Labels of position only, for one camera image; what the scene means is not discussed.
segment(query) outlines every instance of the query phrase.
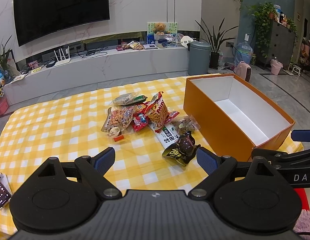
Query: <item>yellow checkered blanket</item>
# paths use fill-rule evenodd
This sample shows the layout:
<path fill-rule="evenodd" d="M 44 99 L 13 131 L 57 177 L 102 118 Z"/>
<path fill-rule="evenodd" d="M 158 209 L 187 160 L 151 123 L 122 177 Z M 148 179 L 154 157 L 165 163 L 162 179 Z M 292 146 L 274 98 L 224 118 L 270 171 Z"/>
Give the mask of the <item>yellow checkered blanket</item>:
<path fill-rule="evenodd" d="M 82 93 L 55 101 L 24 107 L 14 112 L 0 136 L 0 172 L 8 177 L 12 192 L 48 158 L 73 161 L 82 155 L 95 156 L 108 146 L 116 150 L 116 161 L 105 177 L 123 193 L 126 189 L 188 192 L 207 174 L 196 158 L 185 168 L 171 158 L 162 158 L 164 148 L 154 132 L 145 127 L 118 143 L 101 132 L 109 103 L 119 95 L 138 92 L 150 100 L 158 91 L 170 110 L 184 115 L 186 77 L 160 79 Z M 212 150 L 200 132 L 196 144 Z M 290 136 L 280 147 L 289 153 L 303 150 Z M 0 211 L 0 231 L 16 231 L 10 211 Z"/>

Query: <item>pink trash bin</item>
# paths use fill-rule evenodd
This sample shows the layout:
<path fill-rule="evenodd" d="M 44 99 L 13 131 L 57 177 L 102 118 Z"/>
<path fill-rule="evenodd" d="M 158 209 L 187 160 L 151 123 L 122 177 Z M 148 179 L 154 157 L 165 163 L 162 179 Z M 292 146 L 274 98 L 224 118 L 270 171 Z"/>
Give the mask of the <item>pink trash bin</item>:
<path fill-rule="evenodd" d="M 283 64 L 277 60 L 271 60 L 271 73 L 273 75 L 278 75 L 281 68 L 283 68 Z"/>

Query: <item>blue gripper pad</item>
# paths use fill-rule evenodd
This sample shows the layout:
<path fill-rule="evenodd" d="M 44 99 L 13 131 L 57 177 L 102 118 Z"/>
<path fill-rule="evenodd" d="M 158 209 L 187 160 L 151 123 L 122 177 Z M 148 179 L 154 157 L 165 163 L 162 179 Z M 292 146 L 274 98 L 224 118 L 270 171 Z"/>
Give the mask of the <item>blue gripper pad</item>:
<path fill-rule="evenodd" d="M 208 175 L 211 175 L 218 168 L 217 160 L 203 151 L 201 148 L 197 149 L 196 158 L 198 164 Z"/>
<path fill-rule="evenodd" d="M 98 155 L 96 155 L 94 159 L 95 159 L 95 163 L 93 164 L 94 169 L 104 176 L 105 173 L 110 169 L 110 167 L 115 162 L 115 149 L 109 147 L 106 150 L 99 153 Z"/>

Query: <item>white snack package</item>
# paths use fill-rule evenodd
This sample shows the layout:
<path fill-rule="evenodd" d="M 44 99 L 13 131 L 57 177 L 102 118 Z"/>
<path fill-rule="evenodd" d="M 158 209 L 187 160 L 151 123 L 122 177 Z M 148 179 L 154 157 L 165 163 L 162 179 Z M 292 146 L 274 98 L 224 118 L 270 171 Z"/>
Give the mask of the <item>white snack package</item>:
<path fill-rule="evenodd" d="M 176 142 L 176 140 L 180 137 L 180 135 L 175 130 L 175 127 L 170 122 L 164 125 L 160 133 L 155 132 L 154 123 L 150 123 L 149 127 L 153 130 L 164 149 Z"/>

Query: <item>small white stool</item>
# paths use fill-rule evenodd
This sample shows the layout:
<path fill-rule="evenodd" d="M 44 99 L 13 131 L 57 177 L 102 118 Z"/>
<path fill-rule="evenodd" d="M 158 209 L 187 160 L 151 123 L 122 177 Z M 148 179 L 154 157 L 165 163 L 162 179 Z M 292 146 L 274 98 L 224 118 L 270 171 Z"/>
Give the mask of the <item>small white stool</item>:
<path fill-rule="evenodd" d="M 300 76 L 300 74 L 301 74 L 301 68 L 299 67 L 299 66 L 297 66 L 297 65 L 293 65 L 293 69 L 292 69 L 292 72 L 296 72 L 296 73 L 298 73 L 299 74 L 299 76 Z"/>

